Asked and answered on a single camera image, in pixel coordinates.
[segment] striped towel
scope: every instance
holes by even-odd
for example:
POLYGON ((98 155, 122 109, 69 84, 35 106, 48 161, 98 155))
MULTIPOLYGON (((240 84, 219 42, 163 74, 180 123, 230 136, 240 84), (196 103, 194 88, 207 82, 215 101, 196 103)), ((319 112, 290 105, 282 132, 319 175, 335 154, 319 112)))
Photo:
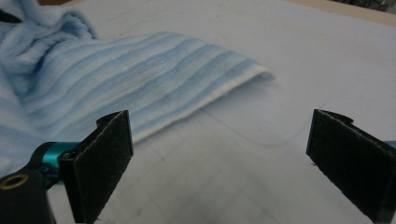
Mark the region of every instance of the striped towel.
POLYGON ((255 61, 185 35, 98 40, 71 7, 0 4, 0 176, 47 141, 81 141, 95 121, 129 110, 139 141, 257 75, 255 61))

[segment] blue and white striped towel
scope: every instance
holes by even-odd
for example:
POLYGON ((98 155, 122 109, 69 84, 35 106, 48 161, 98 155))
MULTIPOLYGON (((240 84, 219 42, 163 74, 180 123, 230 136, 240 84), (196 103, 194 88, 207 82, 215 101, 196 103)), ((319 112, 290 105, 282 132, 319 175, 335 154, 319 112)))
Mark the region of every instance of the blue and white striped towel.
POLYGON ((46 141, 80 141, 103 115, 128 109, 139 141, 257 75, 255 61, 185 35, 98 40, 71 7, 3 0, 0 176, 46 141))

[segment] table surface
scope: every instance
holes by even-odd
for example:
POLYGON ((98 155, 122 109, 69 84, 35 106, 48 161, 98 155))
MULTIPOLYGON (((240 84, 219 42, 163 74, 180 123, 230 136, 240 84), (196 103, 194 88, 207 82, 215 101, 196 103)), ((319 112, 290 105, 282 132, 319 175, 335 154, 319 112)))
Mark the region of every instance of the table surface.
MULTIPOLYGON (((171 31, 233 49, 259 79, 134 146, 97 223, 371 223, 305 155, 315 108, 396 136, 396 28, 276 0, 84 0, 101 38, 171 31)), ((62 186, 58 223, 73 223, 62 186)))

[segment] folded towel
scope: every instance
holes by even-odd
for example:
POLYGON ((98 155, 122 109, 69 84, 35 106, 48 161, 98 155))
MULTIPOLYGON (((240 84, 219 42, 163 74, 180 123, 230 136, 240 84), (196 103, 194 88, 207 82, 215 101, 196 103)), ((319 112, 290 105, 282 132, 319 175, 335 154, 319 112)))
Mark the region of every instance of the folded towel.
POLYGON ((103 115, 129 110, 139 141, 257 75, 255 61, 193 37, 98 40, 82 13, 35 0, 0 4, 0 176, 46 141, 80 141, 103 115))

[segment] cloth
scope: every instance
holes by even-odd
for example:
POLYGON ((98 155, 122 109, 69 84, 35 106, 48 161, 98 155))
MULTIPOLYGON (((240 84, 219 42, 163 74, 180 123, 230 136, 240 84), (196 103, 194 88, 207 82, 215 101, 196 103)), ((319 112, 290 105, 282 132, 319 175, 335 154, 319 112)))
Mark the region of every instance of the cloth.
POLYGON ((0 22, 0 176, 48 141, 81 141, 102 116, 129 110, 135 142, 268 71, 193 37, 99 40, 72 7, 5 0, 0 22))

